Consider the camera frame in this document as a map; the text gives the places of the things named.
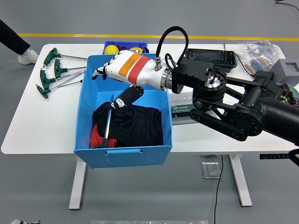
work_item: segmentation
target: plastic bag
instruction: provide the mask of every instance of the plastic bag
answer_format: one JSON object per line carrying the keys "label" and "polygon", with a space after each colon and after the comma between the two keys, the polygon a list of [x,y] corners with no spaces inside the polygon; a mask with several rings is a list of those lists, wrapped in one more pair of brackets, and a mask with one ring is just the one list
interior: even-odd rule
{"label": "plastic bag", "polygon": [[269,71],[279,59],[278,50],[270,41],[239,43],[234,51],[252,75]]}

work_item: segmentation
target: bin handle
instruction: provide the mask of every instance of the bin handle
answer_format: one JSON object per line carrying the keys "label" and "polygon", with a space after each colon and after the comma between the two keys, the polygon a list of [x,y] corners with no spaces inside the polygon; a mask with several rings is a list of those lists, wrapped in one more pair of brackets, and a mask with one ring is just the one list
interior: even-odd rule
{"label": "bin handle", "polygon": [[143,151],[141,151],[140,149],[107,150],[105,152],[105,155],[109,155],[109,154],[128,154],[128,153],[142,153],[143,154]]}

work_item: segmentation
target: table leg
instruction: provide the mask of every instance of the table leg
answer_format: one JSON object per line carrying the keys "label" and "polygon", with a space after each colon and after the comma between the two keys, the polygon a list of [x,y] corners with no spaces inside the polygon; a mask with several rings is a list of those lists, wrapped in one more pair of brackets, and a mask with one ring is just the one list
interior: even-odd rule
{"label": "table leg", "polygon": [[86,163],[78,158],[69,210],[79,210],[83,190]]}
{"label": "table leg", "polygon": [[241,206],[250,207],[252,206],[252,202],[240,161],[241,157],[242,154],[229,155],[230,163],[232,165],[232,169],[235,176],[235,183],[237,185]]}

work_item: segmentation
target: black cloth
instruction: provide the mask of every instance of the black cloth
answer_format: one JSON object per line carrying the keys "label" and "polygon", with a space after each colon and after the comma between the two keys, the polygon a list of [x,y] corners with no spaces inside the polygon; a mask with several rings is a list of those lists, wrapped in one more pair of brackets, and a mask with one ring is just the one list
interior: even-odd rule
{"label": "black cloth", "polygon": [[0,20],[0,42],[19,55],[24,54],[30,47],[30,44],[24,41],[2,20]]}
{"label": "black cloth", "polygon": [[[103,103],[93,112],[93,123],[98,123],[98,134],[104,137],[108,109]],[[108,138],[117,140],[116,147],[163,145],[162,114],[152,107],[128,105],[112,110]]]}

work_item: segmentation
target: yellow floor line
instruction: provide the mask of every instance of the yellow floor line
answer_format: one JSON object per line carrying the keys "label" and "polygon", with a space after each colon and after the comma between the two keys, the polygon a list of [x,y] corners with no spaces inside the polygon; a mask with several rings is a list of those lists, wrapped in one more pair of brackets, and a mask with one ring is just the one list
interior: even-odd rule
{"label": "yellow floor line", "polygon": [[[142,34],[50,34],[50,33],[18,33],[21,37],[96,37],[96,38],[154,38],[160,39],[161,35]],[[183,35],[168,35],[167,39],[184,39]],[[295,37],[255,37],[255,36],[198,36],[190,35],[189,39],[206,40],[269,40],[269,41],[299,41]]]}

